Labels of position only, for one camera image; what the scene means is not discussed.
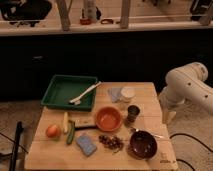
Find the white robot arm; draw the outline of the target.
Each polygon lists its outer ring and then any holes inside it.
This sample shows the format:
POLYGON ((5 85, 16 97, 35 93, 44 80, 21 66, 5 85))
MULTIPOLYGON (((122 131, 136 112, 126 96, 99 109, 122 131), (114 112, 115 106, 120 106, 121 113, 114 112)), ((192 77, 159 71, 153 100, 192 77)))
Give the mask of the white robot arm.
POLYGON ((205 84, 207 78, 208 70, 200 62, 174 68, 166 74, 166 86, 158 96, 164 124, 174 118, 174 108, 185 100, 192 101, 213 115, 213 88, 205 84))

